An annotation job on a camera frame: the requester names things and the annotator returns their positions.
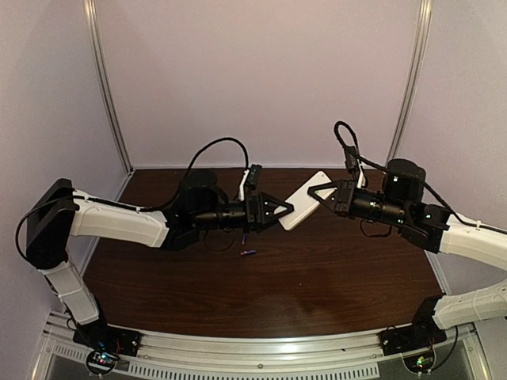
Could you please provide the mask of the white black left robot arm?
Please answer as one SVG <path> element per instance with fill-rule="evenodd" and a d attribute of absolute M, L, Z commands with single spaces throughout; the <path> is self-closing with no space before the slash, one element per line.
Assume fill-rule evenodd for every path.
<path fill-rule="evenodd" d="M 58 179 L 18 222 L 15 246 L 20 256 L 42 273 L 70 311 L 78 334 L 103 344 L 108 322 L 67 252 L 70 237 L 127 241 L 152 249 L 181 251 L 209 230 L 262 232 L 295 208 L 287 201 L 257 191 L 261 167 L 246 169 L 238 198 L 229 199 L 208 169 L 186 173 L 172 200 L 140 207 L 101 199 Z"/>

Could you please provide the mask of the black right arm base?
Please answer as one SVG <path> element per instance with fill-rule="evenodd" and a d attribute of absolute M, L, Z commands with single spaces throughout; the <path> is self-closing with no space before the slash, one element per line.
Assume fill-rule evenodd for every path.
<path fill-rule="evenodd" d="M 434 324 L 415 323 L 402 327 L 390 326 L 378 333 L 385 356 L 406 353 L 446 341 L 447 335 Z"/>

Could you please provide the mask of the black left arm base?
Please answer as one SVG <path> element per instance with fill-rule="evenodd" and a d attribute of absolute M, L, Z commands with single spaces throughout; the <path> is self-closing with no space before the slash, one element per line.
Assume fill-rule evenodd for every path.
<path fill-rule="evenodd" d="M 141 333 L 110 325 L 90 324 L 77 327 L 72 340 L 101 352 L 136 357 Z"/>

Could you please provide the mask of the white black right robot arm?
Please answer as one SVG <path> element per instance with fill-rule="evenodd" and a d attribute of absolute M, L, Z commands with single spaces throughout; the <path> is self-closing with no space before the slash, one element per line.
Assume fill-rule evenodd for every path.
<path fill-rule="evenodd" d="M 506 232 L 464 218 L 443 203 L 422 200 L 425 171 L 406 159 L 384 168 L 382 189 L 370 192 L 356 180 L 338 180 L 308 188 L 308 195 L 343 218 L 379 222 L 397 229 L 401 238 L 431 253 L 457 255 L 506 268 Z M 446 330 L 457 325 L 506 315 L 506 282 L 429 301 L 421 319 Z"/>

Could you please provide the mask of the white remote control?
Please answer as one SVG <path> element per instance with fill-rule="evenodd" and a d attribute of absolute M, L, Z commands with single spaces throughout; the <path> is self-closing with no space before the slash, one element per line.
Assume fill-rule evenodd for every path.
<path fill-rule="evenodd" d="M 308 189 L 327 183 L 330 183 L 330 178 L 323 171 L 318 171 L 285 200 L 294 208 L 293 212 L 279 219 L 286 231 L 294 230 L 319 207 L 320 202 L 308 195 Z"/>

